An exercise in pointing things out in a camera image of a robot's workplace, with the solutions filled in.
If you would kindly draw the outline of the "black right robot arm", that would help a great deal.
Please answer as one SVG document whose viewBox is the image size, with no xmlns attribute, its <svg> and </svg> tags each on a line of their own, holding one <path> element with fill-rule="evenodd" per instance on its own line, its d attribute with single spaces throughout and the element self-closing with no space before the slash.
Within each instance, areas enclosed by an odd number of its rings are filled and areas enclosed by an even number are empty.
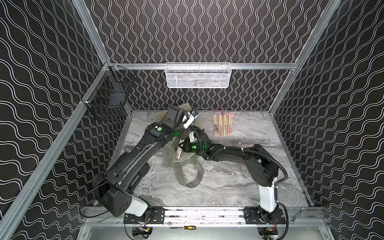
<svg viewBox="0 0 384 240">
<path fill-rule="evenodd" d="M 179 147 L 185 153 L 194 153 L 206 161 L 244 165 L 259 186 L 259 221 L 265 224 L 278 223 L 278 185 L 288 179 L 288 172 L 264 147 L 259 144 L 248 148 L 216 144 L 203 129 L 197 127 L 180 137 Z"/>
</svg>

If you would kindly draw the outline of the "folding fan with pink paper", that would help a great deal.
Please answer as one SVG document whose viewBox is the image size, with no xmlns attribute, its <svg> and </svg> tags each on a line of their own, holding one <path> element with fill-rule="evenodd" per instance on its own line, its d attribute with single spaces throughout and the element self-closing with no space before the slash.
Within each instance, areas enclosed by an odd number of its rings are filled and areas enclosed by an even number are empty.
<svg viewBox="0 0 384 240">
<path fill-rule="evenodd" d="M 219 132 L 219 136 L 223 135 L 223 115 L 222 115 L 222 113 L 218 114 L 218 132 Z"/>
</svg>

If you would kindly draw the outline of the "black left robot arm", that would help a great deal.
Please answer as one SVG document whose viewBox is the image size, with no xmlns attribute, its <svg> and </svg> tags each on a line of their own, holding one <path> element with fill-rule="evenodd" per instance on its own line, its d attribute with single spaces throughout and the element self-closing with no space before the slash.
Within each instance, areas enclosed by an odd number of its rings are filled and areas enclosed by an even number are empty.
<svg viewBox="0 0 384 240">
<path fill-rule="evenodd" d="M 131 214 L 141 217 L 149 205 L 128 193 L 130 184 L 137 179 L 147 161 L 175 137 L 185 139 L 194 129 L 199 112 L 171 106 L 160 122 L 148 125 L 139 143 L 122 154 L 105 174 L 92 179 L 93 193 L 114 217 Z"/>
</svg>

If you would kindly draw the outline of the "olive green tote bag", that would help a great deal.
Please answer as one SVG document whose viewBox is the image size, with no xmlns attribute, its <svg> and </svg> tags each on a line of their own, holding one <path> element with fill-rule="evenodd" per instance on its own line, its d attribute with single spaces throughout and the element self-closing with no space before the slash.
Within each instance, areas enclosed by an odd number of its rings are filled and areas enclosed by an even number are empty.
<svg viewBox="0 0 384 240">
<path fill-rule="evenodd" d="M 192 141 L 194 140 L 193 135 L 193 133 L 188 135 Z M 179 140 L 178 137 L 174 137 L 162 148 L 163 156 L 165 158 L 166 166 L 173 167 L 175 169 L 179 184 L 188 188 L 195 188 L 201 183 L 205 171 L 203 170 L 201 164 L 197 161 L 197 155 L 195 153 L 182 152 L 180 159 L 177 159 L 177 148 L 183 141 L 184 140 Z M 185 181 L 185 175 L 182 169 L 182 167 L 187 164 L 192 164 L 198 170 L 196 179 L 189 183 Z"/>
</svg>

